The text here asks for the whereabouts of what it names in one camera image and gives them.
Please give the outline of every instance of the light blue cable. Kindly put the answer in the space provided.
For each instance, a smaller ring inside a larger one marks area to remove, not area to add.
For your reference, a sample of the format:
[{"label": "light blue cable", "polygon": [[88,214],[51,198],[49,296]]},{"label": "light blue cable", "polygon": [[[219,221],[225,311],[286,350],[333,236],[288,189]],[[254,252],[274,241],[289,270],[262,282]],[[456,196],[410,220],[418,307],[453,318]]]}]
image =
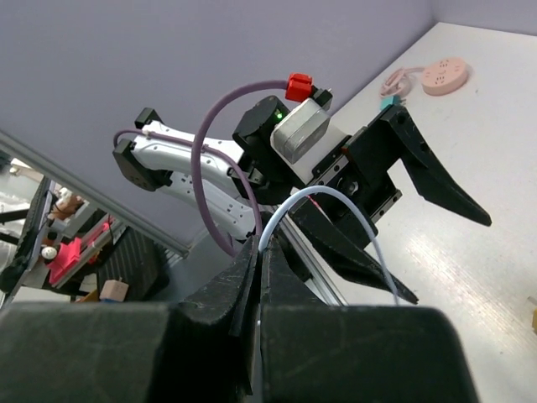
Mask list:
[{"label": "light blue cable", "polygon": [[354,214],[358,221],[360,221],[363,226],[363,229],[366,231],[366,234],[369,237],[369,240],[371,240],[375,251],[377,252],[378,261],[383,271],[384,278],[386,279],[386,283],[388,284],[388,288],[390,289],[390,291],[392,291],[392,294],[394,294],[395,305],[399,305],[399,294],[397,292],[397,287],[395,286],[394,279],[392,279],[392,275],[388,271],[388,267],[386,266],[386,262],[384,261],[382,250],[380,249],[380,245],[375,238],[375,234],[373,232],[373,229],[369,225],[368,220],[363,216],[362,212],[352,203],[352,201],[347,196],[337,191],[336,189],[332,189],[331,187],[306,187],[305,189],[297,191],[294,195],[291,195],[286,201],[284,201],[278,207],[274,215],[270,218],[267,227],[265,227],[263,233],[261,234],[261,238],[259,239],[259,253],[262,253],[267,248],[272,233],[274,232],[276,226],[279,224],[284,215],[289,211],[289,209],[294,206],[296,202],[302,197],[313,195],[315,193],[326,193],[327,195],[334,196],[336,199],[339,199],[340,201],[345,203],[349,210],[351,210],[352,214]]}]

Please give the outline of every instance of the red connector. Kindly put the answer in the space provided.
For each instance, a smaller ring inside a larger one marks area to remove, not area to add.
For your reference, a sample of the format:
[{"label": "red connector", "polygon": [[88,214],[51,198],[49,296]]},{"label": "red connector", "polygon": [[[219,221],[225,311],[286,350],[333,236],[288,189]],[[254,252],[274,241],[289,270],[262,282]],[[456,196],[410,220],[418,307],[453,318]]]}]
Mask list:
[{"label": "red connector", "polygon": [[305,101],[313,91],[313,78],[302,73],[291,73],[287,81],[285,99],[295,102]]}]

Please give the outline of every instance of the teal object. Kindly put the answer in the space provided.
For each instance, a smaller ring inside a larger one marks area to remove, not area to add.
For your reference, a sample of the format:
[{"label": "teal object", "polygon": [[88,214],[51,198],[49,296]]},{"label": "teal object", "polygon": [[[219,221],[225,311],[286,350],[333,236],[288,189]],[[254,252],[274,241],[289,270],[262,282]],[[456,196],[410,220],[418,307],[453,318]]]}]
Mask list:
[{"label": "teal object", "polygon": [[392,95],[390,97],[385,97],[380,102],[380,110],[383,111],[390,105],[399,105],[401,103],[401,97],[399,95]]}]

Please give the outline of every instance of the pink object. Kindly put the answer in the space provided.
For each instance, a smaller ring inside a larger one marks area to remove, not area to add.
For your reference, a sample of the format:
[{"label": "pink object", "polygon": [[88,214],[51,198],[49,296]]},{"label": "pink object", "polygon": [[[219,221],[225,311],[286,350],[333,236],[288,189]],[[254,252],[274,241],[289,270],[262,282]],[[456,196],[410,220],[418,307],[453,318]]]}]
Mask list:
[{"label": "pink object", "polygon": [[397,69],[388,77],[380,88],[380,97],[391,97],[399,95],[406,97],[412,89],[410,74],[423,71],[423,67],[412,67],[410,69]]},{"label": "pink object", "polygon": [[421,85],[426,94],[441,96],[454,92],[468,80],[467,63],[460,57],[450,57],[424,68]]},{"label": "pink object", "polygon": [[55,259],[47,264],[50,269],[49,283],[55,284],[73,268],[81,258],[81,239],[75,238],[71,243],[62,243]]}]

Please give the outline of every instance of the gray wall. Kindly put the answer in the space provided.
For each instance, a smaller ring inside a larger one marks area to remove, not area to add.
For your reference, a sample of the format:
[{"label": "gray wall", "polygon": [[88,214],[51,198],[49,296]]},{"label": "gray wall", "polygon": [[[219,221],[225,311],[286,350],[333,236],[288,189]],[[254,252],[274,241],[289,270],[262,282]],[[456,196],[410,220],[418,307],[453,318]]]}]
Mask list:
[{"label": "gray wall", "polygon": [[[429,0],[1,2],[0,141],[112,213],[189,244],[203,230],[197,212],[123,179],[116,130],[150,106],[195,132],[223,93],[291,71],[331,87],[341,106],[432,24]],[[229,138],[260,97],[229,107],[210,135]]]},{"label": "gray wall", "polygon": [[443,23],[537,34],[535,0],[431,0],[435,20]]}]

